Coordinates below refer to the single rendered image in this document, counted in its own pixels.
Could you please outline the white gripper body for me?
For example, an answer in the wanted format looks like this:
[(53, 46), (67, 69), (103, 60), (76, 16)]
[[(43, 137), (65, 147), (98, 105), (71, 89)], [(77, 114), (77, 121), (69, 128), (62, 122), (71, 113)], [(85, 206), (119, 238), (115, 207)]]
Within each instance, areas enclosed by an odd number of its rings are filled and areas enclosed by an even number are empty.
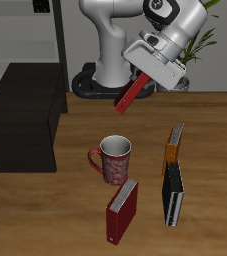
[(178, 59), (163, 63), (156, 50), (143, 39), (131, 40), (123, 48), (122, 56), (167, 90), (172, 90), (186, 73), (186, 67)]

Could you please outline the thin red book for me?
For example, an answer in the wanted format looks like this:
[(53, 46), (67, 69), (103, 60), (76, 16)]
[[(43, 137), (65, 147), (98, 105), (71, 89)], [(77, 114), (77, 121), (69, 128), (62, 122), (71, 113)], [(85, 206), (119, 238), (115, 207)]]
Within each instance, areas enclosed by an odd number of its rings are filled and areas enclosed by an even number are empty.
[(123, 114), (149, 79), (150, 77), (145, 73), (138, 71), (137, 78), (135, 80), (130, 80), (115, 99), (114, 109), (120, 114)]

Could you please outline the orange book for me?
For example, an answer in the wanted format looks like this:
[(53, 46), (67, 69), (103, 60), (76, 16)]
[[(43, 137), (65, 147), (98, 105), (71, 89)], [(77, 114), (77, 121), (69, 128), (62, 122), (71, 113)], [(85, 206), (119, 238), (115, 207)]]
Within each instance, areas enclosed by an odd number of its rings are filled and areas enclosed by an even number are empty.
[(165, 175), (166, 163), (176, 163), (177, 161), (183, 128), (183, 123), (177, 124), (176, 122), (173, 122), (170, 134), (166, 141), (162, 175)]

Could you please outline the black box on shelf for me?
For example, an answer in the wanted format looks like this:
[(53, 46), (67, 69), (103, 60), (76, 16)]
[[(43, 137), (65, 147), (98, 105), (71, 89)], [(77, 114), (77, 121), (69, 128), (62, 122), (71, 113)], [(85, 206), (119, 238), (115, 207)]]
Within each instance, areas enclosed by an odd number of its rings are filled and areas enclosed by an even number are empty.
[(49, 0), (32, 0), (33, 10), (35, 13), (49, 13)]

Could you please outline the black book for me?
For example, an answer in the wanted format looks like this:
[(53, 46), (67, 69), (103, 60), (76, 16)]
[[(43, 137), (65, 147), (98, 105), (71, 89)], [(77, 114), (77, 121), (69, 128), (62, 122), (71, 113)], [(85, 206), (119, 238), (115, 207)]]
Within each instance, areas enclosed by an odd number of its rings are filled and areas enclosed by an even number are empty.
[(184, 196), (179, 162), (167, 162), (162, 186), (162, 201), (166, 226), (176, 226)]

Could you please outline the thick red book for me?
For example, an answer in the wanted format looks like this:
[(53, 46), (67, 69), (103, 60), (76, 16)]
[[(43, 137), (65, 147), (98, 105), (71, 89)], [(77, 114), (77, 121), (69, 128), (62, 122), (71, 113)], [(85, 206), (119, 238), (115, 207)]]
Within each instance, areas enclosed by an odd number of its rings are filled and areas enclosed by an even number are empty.
[(127, 177), (106, 207), (107, 241), (117, 245), (136, 214), (139, 181)]

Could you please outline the green pot plant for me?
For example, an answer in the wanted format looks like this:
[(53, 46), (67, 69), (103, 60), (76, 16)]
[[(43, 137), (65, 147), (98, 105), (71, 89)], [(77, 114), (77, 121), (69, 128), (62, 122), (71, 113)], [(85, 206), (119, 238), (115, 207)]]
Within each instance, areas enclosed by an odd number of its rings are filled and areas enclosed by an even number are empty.
[[(183, 53), (178, 56), (178, 60), (186, 65), (189, 61), (199, 60), (197, 53), (204, 47), (215, 45), (216, 41), (210, 41), (213, 36), (214, 28), (208, 30), (200, 39), (198, 39), (198, 34), (189, 42), (189, 44), (184, 48)], [(172, 89), (172, 92), (187, 92), (189, 89), (190, 81), (187, 77), (182, 77), (177, 85)]]

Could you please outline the red patterned mug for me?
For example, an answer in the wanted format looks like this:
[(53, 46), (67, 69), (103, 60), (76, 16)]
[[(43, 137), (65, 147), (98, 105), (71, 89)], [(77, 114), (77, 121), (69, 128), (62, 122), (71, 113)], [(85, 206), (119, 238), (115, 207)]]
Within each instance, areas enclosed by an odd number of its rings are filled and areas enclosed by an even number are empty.
[[(131, 148), (131, 142), (126, 137), (111, 135), (101, 141), (99, 148), (88, 151), (88, 161), (96, 171), (103, 175), (107, 184), (118, 186), (128, 176)], [(98, 154), (101, 157), (101, 167), (92, 160), (93, 154)]]

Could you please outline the grey bookshelf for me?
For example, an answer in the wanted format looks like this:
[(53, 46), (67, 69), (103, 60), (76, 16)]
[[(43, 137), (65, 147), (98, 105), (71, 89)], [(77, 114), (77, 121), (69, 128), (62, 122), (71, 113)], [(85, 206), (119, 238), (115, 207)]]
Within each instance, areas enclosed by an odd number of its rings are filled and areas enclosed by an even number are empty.
[(69, 90), (61, 0), (35, 13), (32, 0), (0, 0), (0, 79), (10, 63), (61, 63)]

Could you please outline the dark brown desk caddy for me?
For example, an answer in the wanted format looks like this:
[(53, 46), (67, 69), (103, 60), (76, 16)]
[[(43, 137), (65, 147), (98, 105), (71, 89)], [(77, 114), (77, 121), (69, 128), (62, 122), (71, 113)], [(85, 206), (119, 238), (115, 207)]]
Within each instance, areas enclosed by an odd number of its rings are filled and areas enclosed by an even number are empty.
[(0, 173), (54, 173), (67, 101), (58, 63), (12, 63), (0, 80)]

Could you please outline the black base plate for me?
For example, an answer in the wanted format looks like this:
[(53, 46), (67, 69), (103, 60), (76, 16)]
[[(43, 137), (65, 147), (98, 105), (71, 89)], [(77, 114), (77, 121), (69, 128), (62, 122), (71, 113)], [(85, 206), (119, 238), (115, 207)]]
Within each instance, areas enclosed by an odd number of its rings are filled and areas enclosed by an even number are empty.
[[(119, 88), (107, 88), (99, 85), (92, 79), (96, 69), (95, 62), (85, 63), (82, 71), (72, 80), (72, 91), (76, 96), (83, 99), (116, 99), (125, 86)], [(138, 68), (130, 64), (131, 74), (134, 75)], [(135, 99), (149, 97), (155, 90), (156, 82), (149, 80)]]

